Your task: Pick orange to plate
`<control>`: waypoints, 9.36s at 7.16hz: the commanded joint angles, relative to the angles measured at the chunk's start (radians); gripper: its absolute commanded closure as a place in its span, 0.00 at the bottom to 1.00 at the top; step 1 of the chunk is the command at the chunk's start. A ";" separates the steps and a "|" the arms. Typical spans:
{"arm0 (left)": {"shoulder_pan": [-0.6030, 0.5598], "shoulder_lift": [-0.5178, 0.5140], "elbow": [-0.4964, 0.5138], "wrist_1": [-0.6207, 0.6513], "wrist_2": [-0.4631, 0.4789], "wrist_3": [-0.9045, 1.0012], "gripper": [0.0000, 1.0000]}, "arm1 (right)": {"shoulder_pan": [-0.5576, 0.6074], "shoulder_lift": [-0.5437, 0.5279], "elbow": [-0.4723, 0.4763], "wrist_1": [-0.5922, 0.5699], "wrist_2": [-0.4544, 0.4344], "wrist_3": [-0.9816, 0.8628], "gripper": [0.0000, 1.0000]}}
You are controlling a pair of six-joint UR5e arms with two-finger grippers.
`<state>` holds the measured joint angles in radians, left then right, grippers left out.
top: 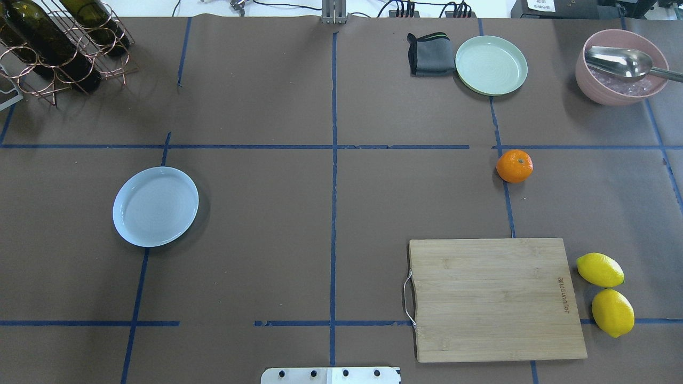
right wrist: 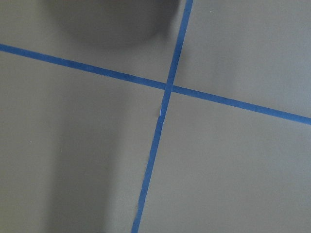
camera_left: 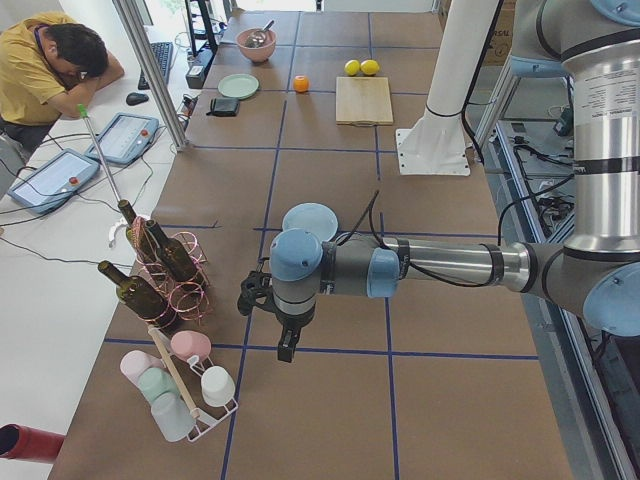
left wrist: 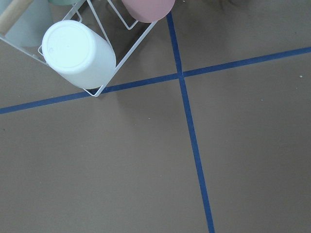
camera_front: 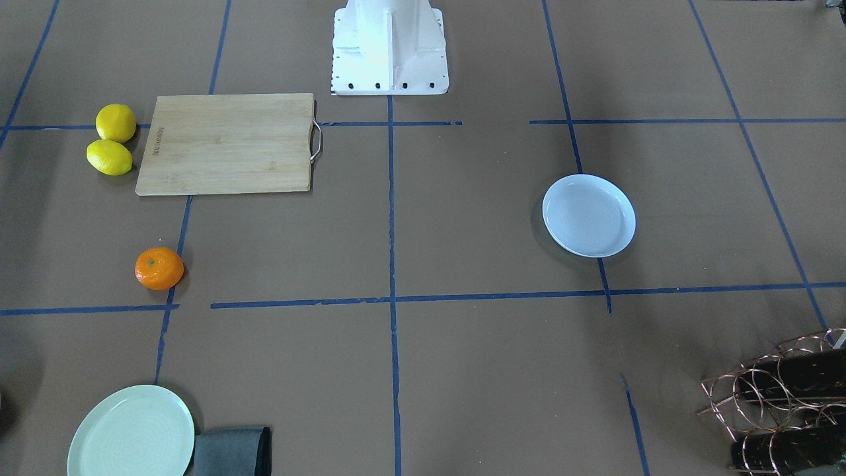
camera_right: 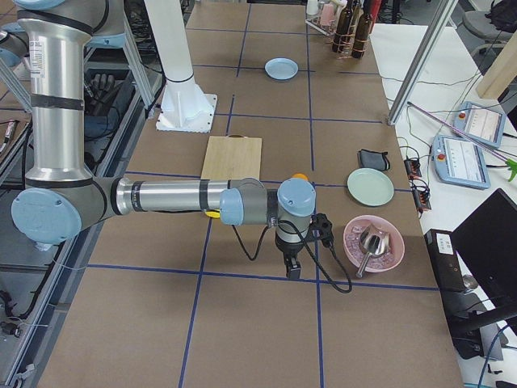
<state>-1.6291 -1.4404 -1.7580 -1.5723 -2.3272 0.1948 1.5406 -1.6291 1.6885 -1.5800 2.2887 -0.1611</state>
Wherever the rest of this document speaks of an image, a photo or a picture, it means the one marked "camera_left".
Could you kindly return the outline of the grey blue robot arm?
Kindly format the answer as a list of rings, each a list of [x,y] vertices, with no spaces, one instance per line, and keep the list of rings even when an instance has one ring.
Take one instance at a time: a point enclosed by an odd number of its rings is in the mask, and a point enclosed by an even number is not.
[[[559,62],[574,86],[574,229],[561,244],[454,245],[359,236],[323,242],[302,229],[270,249],[269,296],[291,361],[318,294],[392,296],[404,278],[501,285],[621,337],[639,333],[639,5],[522,1],[515,56]]]

